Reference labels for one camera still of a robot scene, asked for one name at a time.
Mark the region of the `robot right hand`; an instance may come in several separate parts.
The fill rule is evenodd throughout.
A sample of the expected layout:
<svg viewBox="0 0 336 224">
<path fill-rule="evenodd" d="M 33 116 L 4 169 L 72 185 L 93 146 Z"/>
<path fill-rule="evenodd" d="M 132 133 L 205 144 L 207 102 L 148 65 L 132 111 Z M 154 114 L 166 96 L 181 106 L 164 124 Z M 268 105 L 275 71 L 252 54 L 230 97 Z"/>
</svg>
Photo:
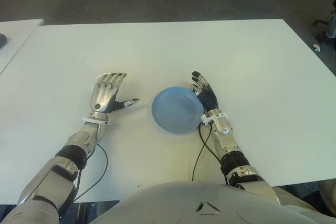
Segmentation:
<svg viewBox="0 0 336 224">
<path fill-rule="evenodd" d="M 206 80 L 206 78 L 197 71 L 192 72 L 192 80 L 194 83 L 190 85 L 191 90 L 196 94 L 206 112 L 218 110 L 217 97 Z"/>
</svg>

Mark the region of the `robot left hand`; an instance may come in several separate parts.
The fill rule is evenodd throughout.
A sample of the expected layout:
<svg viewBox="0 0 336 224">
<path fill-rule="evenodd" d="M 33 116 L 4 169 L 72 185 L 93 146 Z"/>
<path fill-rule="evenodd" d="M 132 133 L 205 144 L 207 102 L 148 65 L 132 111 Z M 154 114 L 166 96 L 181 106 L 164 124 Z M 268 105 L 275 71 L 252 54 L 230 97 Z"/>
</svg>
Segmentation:
<svg viewBox="0 0 336 224">
<path fill-rule="evenodd" d="M 117 101 L 117 94 L 126 75 L 126 73 L 104 73 L 97 79 L 90 100 L 92 118 L 101 119 L 111 112 L 122 110 L 139 102 L 137 98 Z"/>
</svg>

